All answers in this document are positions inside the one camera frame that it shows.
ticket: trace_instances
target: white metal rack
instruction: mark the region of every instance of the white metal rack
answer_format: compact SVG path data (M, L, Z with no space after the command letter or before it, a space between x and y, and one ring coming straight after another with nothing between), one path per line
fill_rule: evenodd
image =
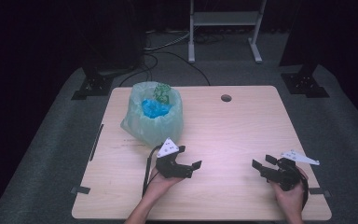
M188 61L196 61L194 53L194 27L195 26L218 26L218 25L254 25L254 33L248 38L249 45L255 57L256 63L262 63L260 53L255 41L257 40L260 24L263 20L264 8L267 0L262 0L258 11L239 12L195 12L194 0L190 0L190 36L188 41Z

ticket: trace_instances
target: gray carpet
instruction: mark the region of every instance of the gray carpet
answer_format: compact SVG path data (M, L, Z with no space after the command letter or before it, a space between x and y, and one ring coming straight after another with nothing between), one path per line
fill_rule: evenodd
M314 77L330 98L310 99L288 92L280 74L299 69L299 66L278 66L288 34L260 34L257 46L264 61L262 64L254 62L252 52L245 43L247 36L225 35L216 43L196 45L196 62L193 65L214 86L276 87L304 150L322 164L313 166L320 186L332 195L326 200L333 217L325 222L307 223L358 223L358 111L339 87L334 75L322 66L314 72ZM158 46L177 37L151 35L148 44L150 47ZM187 57L186 42L160 51L175 53L184 59ZM178 57L169 53L152 55L158 59L156 67L149 73L129 78L122 86L130 87L147 78L172 86L208 85L197 69ZM154 63L153 57L145 56L147 66ZM112 89L131 74L115 78ZM108 101L108 96L71 101L84 78L82 69L77 69L57 95L0 200L0 223L123 222L76 220L71 216L76 196L70 191L82 180Z

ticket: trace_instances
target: shelf leg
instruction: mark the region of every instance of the shelf leg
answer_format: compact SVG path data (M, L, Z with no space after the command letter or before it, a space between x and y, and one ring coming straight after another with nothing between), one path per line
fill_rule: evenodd
M267 0L262 0L261 7L258 11L257 19L255 22L255 30L254 30L253 37L248 38L249 45L251 46L251 50L252 50L252 53L254 54L256 63L263 62L263 60L261 59L261 56L260 56L260 52L258 51L257 45L255 44L255 41L257 40L258 32L260 31L260 25L261 25L261 21L263 20L264 9L266 8L266 3L267 3Z
M190 36L188 38L188 61L194 63L196 56L194 53L194 0L190 0Z

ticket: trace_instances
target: finger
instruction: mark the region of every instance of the finger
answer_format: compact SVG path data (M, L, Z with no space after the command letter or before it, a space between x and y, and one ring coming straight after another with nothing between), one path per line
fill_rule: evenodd
M270 183L270 185L272 186L272 188L274 189L275 192L282 191L281 186L279 186L278 183L273 182L271 180L269 180L268 182Z

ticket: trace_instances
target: blue object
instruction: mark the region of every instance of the blue object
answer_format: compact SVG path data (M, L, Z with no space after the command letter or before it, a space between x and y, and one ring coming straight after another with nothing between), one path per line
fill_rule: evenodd
M144 114L151 119L168 114L171 107L171 105L164 105L157 100L145 99L142 101Z

